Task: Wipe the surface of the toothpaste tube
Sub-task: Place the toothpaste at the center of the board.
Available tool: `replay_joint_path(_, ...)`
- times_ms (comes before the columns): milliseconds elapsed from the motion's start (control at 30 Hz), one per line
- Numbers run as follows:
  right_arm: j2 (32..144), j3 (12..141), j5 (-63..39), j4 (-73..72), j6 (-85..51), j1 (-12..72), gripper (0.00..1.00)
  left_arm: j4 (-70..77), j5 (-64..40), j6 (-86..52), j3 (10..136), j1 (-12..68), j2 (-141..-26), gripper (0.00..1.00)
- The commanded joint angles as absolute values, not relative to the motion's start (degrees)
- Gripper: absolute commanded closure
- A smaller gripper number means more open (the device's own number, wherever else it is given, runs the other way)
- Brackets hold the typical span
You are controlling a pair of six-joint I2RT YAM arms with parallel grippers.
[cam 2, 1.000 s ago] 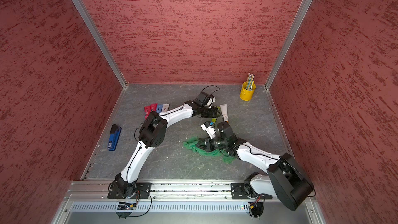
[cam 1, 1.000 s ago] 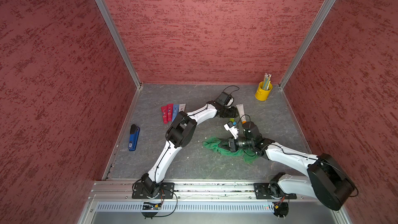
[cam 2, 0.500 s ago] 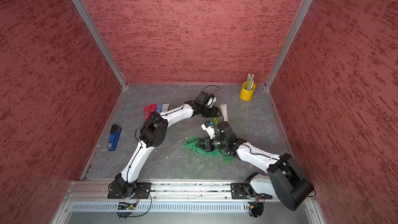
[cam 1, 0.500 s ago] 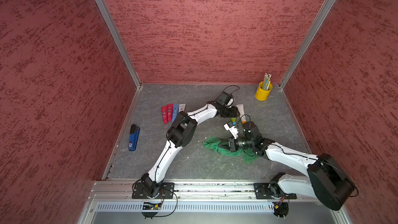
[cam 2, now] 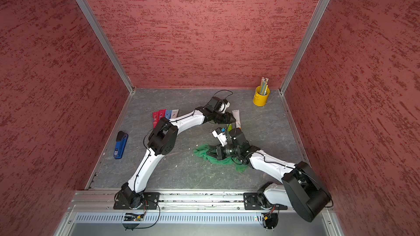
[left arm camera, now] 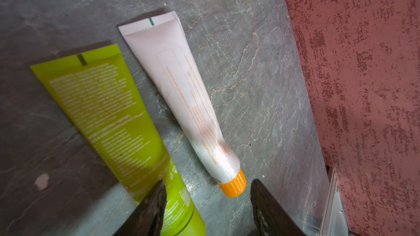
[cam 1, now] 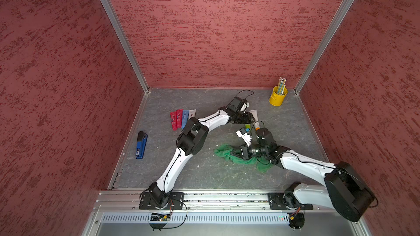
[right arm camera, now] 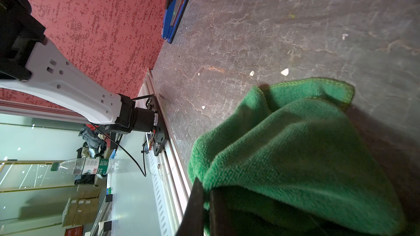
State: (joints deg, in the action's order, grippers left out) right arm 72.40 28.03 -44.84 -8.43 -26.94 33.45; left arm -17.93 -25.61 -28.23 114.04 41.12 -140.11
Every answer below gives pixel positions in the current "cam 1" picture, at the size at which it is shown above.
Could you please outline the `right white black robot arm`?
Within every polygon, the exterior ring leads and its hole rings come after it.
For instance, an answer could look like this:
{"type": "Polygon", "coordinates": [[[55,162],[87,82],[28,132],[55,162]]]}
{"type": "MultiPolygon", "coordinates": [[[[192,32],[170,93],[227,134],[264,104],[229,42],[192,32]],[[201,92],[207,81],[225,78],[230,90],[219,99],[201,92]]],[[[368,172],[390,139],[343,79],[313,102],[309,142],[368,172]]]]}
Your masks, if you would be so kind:
{"type": "Polygon", "coordinates": [[[285,146],[246,146],[234,148],[231,156],[249,161],[262,157],[267,164],[295,171],[317,182],[294,182],[283,192],[281,204],[298,211],[305,205],[319,205],[337,211],[345,219],[357,222],[378,199],[365,181],[347,162],[333,164],[304,156],[285,146]]]}

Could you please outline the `white tube orange cap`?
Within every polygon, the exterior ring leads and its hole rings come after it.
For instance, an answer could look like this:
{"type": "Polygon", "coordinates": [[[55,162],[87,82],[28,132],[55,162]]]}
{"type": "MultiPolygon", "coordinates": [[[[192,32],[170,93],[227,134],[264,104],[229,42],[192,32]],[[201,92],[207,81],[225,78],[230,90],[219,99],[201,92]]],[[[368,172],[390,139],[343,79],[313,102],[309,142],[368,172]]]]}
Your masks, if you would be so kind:
{"type": "Polygon", "coordinates": [[[257,113],[257,111],[256,110],[250,110],[249,111],[250,112],[250,114],[251,114],[251,123],[249,124],[250,125],[250,130],[251,129],[255,129],[255,130],[258,130],[258,129],[260,129],[261,128],[261,122],[259,121],[259,119],[258,119],[258,113],[257,113]]]}

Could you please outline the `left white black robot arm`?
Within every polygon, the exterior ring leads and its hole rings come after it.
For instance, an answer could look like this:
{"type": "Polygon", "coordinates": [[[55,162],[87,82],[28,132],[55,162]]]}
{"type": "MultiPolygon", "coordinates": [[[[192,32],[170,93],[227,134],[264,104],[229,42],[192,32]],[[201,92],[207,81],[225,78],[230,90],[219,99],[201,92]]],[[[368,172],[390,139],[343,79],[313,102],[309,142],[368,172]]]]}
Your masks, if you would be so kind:
{"type": "Polygon", "coordinates": [[[209,132],[228,123],[251,125],[256,121],[256,115],[250,111],[235,111],[227,107],[205,118],[189,119],[176,140],[173,158],[162,176],[148,188],[153,203],[160,209],[166,206],[178,176],[187,162],[201,151],[209,132]]]}

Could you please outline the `white tube red cap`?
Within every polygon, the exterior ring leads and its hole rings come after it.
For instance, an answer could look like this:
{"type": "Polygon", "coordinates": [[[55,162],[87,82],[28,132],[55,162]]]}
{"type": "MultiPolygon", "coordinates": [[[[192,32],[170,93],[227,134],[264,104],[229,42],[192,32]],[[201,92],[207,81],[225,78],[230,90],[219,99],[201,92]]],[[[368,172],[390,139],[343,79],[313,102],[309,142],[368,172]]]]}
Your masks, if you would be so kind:
{"type": "Polygon", "coordinates": [[[196,114],[196,110],[195,109],[189,110],[189,117],[188,117],[188,119],[191,119],[191,118],[195,117],[195,114],[196,114]]]}

